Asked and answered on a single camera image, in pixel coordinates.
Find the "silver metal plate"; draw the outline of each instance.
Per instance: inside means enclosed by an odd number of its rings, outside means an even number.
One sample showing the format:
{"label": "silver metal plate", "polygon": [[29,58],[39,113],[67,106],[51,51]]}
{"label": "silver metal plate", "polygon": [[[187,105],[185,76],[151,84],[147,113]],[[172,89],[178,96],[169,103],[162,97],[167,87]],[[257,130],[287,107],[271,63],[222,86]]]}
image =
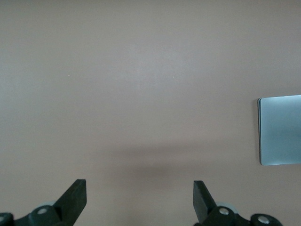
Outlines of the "silver metal plate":
{"label": "silver metal plate", "polygon": [[258,100],[262,165],[301,163],[301,95]]}

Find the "screw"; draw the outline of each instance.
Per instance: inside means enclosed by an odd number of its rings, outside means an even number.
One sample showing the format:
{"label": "screw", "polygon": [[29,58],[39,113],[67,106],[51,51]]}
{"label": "screw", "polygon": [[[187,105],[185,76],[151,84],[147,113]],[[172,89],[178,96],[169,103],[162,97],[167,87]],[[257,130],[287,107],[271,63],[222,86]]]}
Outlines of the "screw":
{"label": "screw", "polygon": [[223,215],[228,215],[229,211],[226,208],[220,208],[220,213]]}
{"label": "screw", "polygon": [[259,216],[259,217],[258,217],[258,220],[259,220],[259,222],[262,222],[262,223],[264,223],[264,224],[269,224],[269,219],[267,219],[267,218],[264,217],[264,216]]}
{"label": "screw", "polygon": [[42,209],[40,209],[40,210],[37,212],[37,214],[43,214],[43,213],[46,213],[46,212],[47,212],[47,209],[42,208]]}

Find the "beige surface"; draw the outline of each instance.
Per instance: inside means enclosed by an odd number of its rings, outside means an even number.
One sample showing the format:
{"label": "beige surface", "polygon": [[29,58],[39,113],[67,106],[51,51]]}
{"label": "beige surface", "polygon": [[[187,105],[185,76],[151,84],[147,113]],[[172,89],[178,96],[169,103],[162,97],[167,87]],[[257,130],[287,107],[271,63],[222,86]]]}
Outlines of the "beige surface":
{"label": "beige surface", "polygon": [[2,0],[0,211],[85,178],[78,226],[191,226],[201,179],[299,226],[301,165],[260,165],[256,100],[300,93],[298,0]]}

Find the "metal plate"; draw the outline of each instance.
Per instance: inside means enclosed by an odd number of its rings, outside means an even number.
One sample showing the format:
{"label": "metal plate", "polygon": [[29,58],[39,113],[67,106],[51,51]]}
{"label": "metal plate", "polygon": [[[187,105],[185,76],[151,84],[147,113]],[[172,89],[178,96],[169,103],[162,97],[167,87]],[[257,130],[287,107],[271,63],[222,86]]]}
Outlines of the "metal plate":
{"label": "metal plate", "polygon": [[301,163],[301,95],[258,100],[262,165]]}

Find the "square metal plate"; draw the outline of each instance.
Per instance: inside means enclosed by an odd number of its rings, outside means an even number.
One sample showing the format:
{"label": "square metal plate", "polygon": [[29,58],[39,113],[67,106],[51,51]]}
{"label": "square metal plate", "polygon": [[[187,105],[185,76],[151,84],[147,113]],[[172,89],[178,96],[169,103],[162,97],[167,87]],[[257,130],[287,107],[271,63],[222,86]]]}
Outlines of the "square metal plate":
{"label": "square metal plate", "polygon": [[262,165],[301,163],[301,95],[258,100]]}

